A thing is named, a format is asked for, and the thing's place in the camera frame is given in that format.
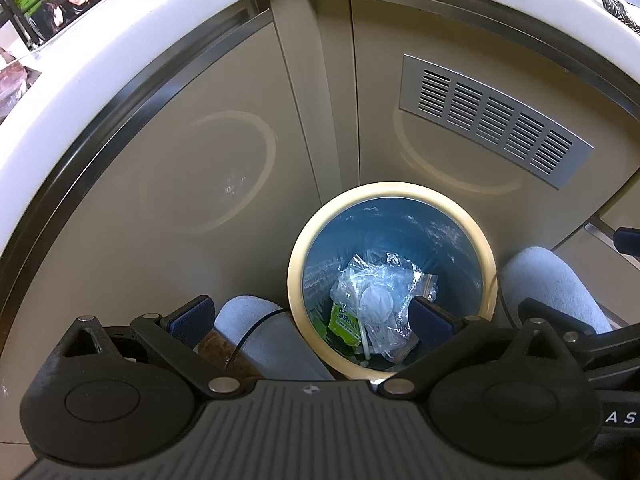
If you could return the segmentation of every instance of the trash can rim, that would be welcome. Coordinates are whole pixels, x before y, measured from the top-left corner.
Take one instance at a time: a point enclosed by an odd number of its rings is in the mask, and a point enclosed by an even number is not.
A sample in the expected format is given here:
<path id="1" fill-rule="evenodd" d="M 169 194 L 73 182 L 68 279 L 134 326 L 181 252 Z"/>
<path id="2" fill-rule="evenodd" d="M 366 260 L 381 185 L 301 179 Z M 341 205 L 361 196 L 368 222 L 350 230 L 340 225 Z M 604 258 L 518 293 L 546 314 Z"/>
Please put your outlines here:
<path id="1" fill-rule="evenodd" d="M 348 208 L 377 198 L 407 198 L 435 207 L 450 217 L 465 233 L 478 256 L 482 273 L 482 299 L 478 315 L 491 319 L 497 300 L 497 273 L 494 255 L 484 233 L 471 216 L 443 194 L 405 182 L 377 182 L 350 189 L 324 204 L 306 223 L 293 247 L 287 273 L 287 293 L 293 319 L 302 337 L 312 350 L 329 366 L 350 379 L 383 381 L 391 372 L 363 368 L 335 352 L 316 332 L 305 308 L 302 279 L 306 257 L 316 238 L 329 222 Z"/>

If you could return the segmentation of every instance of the white countertop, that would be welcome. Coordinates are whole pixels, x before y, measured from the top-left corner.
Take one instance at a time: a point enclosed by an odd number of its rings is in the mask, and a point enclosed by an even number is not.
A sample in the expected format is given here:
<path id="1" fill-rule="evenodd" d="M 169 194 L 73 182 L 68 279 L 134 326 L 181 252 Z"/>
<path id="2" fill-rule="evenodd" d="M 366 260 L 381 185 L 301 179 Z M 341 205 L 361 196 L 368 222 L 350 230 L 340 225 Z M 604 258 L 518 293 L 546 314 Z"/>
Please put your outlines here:
<path id="1" fill-rule="evenodd" d="M 238 0 L 104 0 L 39 54 L 42 75 L 0 125 L 0 253 L 46 176 L 138 72 Z M 640 36 L 601 0 L 494 0 L 592 48 L 640 82 Z"/>

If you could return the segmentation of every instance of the black and white patterned object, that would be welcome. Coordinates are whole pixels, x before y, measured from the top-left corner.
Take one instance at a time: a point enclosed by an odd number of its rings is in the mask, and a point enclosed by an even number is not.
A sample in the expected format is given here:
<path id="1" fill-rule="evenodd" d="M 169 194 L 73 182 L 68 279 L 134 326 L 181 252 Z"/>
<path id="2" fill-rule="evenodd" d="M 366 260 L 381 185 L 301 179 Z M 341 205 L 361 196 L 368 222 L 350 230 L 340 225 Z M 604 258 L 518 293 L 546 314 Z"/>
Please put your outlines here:
<path id="1" fill-rule="evenodd" d="M 640 34 L 640 27 L 626 13 L 625 6 L 622 2 L 619 0 L 602 0 L 602 6 L 609 14 L 619 19 L 636 34 Z"/>

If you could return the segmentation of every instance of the plastic bag on countertop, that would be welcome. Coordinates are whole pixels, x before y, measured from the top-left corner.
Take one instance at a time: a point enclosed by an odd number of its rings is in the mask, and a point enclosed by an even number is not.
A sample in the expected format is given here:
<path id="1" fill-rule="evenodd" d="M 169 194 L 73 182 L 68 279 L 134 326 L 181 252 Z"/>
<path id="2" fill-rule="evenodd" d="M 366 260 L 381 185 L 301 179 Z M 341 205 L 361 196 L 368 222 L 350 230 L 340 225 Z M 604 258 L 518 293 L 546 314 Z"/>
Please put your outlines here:
<path id="1" fill-rule="evenodd" d="M 409 327 L 409 302 L 415 296 L 434 301 L 436 280 L 399 254 L 369 250 L 338 275 L 331 298 L 364 324 L 373 352 L 397 364 L 418 341 Z"/>

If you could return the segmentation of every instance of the vent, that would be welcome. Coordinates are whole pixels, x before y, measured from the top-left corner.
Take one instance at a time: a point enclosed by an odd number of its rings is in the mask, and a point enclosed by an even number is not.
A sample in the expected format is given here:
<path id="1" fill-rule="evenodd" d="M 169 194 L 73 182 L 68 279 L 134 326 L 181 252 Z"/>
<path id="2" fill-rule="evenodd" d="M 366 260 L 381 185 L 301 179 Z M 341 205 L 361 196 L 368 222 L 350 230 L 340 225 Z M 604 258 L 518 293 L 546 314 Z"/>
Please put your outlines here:
<path id="1" fill-rule="evenodd" d="M 556 189 L 571 179 L 593 149 L 516 99 L 407 54 L 400 108 L 481 144 Z"/>

